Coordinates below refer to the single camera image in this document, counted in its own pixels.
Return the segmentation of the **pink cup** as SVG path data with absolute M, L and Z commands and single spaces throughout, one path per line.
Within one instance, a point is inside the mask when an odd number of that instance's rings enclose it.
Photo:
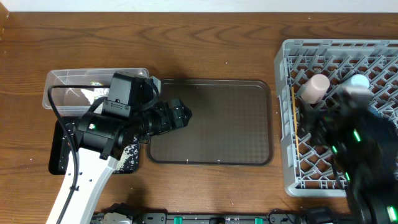
M 316 74 L 305 83 L 305 89 L 300 95 L 303 101 L 309 104 L 318 103 L 330 87 L 330 81 L 323 74 Z

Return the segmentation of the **white paper napkin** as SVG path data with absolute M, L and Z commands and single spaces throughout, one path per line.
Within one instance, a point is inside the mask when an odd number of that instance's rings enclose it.
M 90 105 L 92 105 L 94 103 L 94 100 L 95 100 L 95 92 L 91 91 L 91 90 L 87 90 L 87 89 L 81 89 L 81 92 L 87 98 L 87 100 L 89 101 Z

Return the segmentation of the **wooden chopstick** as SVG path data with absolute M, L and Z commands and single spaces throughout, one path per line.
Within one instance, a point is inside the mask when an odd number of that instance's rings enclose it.
M 295 105 L 295 91 L 294 91 L 293 85 L 291 87 L 291 94 L 292 94 L 292 111 L 293 111 L 293 117 L 294 117 L 294 125 L 297 126 L 297 112 L 296 112 L 296 105 Z
M 294 124 L 294 129 L 295 129 L 295 145 L 296 145 L 296 150 L 297 150 L 297 159 L 299 161 L 300 160 L 300 151 L 299 151 L 299 137 L 298 137 L 297 124 Z

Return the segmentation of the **foil snack wrapper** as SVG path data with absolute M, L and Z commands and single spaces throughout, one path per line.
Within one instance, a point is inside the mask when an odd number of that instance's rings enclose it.
M 94 88 L 93 90 L 88 91 L 87 98 L 92 105 L 95 100 L 104 96 L 108 96 L 108 94 L 109 88 Z

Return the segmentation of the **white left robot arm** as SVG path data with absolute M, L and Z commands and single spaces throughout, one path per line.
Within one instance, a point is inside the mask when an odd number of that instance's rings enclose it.
M 149 144 L 152 136 L 186 127 L 192 112 L 182 100 L 159 100 L 151 78 L 116 72 L 109 93 L 98 98 L 73 128 L 47 97 L 70 147 L 68 165 L 48 223 L 89 223 L 99 197 L 124 152 Z

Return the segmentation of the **light blue cup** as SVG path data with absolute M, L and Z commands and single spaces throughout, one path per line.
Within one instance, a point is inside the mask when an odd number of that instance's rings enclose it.
M 352 77 L 348 78 L 346 81 L 344 81 L 341 84 L 341 86 L 344 89 L 344 91 L 347 91 L 348 93 L 368 94 L 370 92 L 369 80 L 364 75 L 360 74 L 355 74 Z

